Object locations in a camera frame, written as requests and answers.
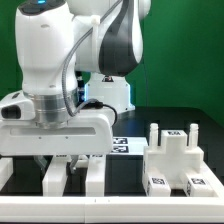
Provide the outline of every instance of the green background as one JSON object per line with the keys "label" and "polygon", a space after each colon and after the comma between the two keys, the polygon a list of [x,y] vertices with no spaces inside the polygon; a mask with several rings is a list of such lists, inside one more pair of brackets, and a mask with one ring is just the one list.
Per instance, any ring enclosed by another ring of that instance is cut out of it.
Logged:
{"label": "green background", "polygon": [[[0,98],[21,88],[14,18],[0,0]],[[199,108],[224,126],[224,0],[152,0],[144,58],[127,77],[136,106]]]}

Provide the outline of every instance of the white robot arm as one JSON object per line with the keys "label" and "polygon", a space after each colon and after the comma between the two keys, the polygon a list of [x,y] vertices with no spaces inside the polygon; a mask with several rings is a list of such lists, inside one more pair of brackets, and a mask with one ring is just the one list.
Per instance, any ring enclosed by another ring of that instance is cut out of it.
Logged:
{"label": "white robot arm", "polygon": [[105,108],[77,113],[74,72],[122,77],[132,71],[142,56],[139,20],[149,7],[150,0],[21,4],[16,46],[23,85],[0,102],[0,154],[110,153],[116,116]]}
{"label": "white robot arm", "polygon": [[[28,111],[18,111],[19,119],[34,119],[44,128],[63,127],[61,124],[70,119],[63,91],[73,110],[77,105],[74,70],[121,77],[131,72],[142,57],[139,21],[148,13],[150,2],[28,0],[21,4],[16,13],[16,45],[23,72],[20,94],[24,100],[20,95],[19,102]],[[66,90],[61,84],[63,72]],[[3,100],[0,105],[3,120],[11,119],[8,115],[11,108],[21,110],[15,108],[17,99]]]}

